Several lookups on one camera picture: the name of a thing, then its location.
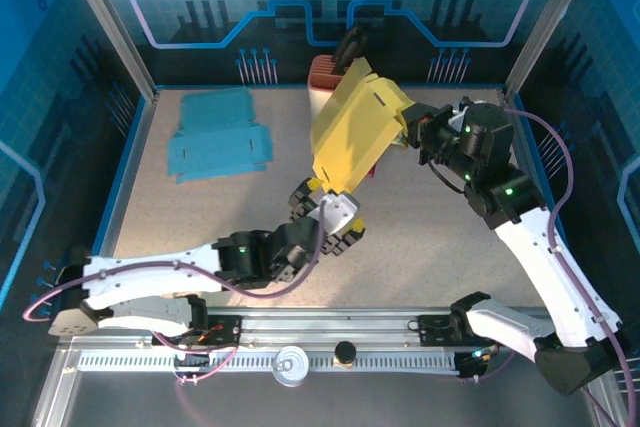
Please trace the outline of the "yellow paper box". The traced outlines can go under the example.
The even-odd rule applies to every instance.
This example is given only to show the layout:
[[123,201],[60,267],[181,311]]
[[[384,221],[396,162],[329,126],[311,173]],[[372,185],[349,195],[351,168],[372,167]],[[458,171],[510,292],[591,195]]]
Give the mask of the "yellow paper box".
[[314,118],[314,176],[326,192],[353,193],[387,148],[408,135],[404,113],[416,102],[357,58]]

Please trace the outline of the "blue paper box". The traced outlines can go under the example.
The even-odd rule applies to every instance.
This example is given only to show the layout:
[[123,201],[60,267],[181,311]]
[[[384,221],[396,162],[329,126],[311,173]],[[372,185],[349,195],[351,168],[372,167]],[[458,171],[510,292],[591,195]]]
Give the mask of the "blue paper box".
[[178,184],[264,171],[273,161],[270,130],[256,121],[246,87],[185,95],[167,147],[167,174]]

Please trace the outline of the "beige knife block orange top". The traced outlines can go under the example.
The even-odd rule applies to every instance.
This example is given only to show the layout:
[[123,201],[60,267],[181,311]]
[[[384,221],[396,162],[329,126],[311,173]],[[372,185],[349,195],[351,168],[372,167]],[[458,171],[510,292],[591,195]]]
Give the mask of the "beige knife block orange top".
[[345,65],[337,64],[329,54],[318,55],[313,59],[307,78],[312,120],[324,108],[350,64],[350,61]]

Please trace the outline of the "aluminium mounting rail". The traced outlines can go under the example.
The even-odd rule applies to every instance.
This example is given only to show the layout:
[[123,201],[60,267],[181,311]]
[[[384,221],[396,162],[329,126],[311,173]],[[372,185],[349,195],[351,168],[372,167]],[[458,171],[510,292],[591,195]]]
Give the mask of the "aluminium mounting rail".
[[326,309],[208,309],[196,298],[151,297],[121,302],[101,311],[88,307],[58,311],[48,328],[56,337],[86,335],[99,329],[144,330],[174,337],[185,333],[209,315],[242,317],[240,342],[249,344],[328,344],[332,341],[379,343],[384,335],[392,342],[417,333],[417,317],[448,315],[455,346],[509,347],[534,350],[547,338],[569,348],[585,347],[602,339],[598,317],[574,308],[550,319],[527,315],[495,300],[482,300],[470,308],[451,312],[400,312],[375,310],[335,311]]

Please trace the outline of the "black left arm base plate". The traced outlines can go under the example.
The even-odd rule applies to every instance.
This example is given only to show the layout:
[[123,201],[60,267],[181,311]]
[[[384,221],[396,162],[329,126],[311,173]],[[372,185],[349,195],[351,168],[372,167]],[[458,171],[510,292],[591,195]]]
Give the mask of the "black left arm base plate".
[[178,336],[165,336],[162,343],[155,335],[152,346],[171,345],[181,350],[215,350],[237,346],[240,342],[242,317],[238,315],[209,315]]

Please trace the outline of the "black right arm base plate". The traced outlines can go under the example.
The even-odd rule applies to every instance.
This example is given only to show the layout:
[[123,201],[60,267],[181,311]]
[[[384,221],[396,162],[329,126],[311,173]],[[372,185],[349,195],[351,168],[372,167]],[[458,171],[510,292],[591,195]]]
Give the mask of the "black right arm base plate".
[[417,333],[422,347],[455,346],[454,331],[448,315],[418,316]]

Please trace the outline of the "aluminium frame post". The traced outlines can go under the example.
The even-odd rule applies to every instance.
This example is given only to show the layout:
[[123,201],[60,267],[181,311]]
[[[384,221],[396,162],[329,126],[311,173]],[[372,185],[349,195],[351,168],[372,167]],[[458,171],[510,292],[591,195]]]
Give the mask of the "aluminium frame post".
[[519,93],[571,2],[548,0],[545,4],[506,79],[504,98],[507,103],[511,103]]
[[157,88],[142,57],[111,0],[86,0],[120,61],[147,102],[156,99]]

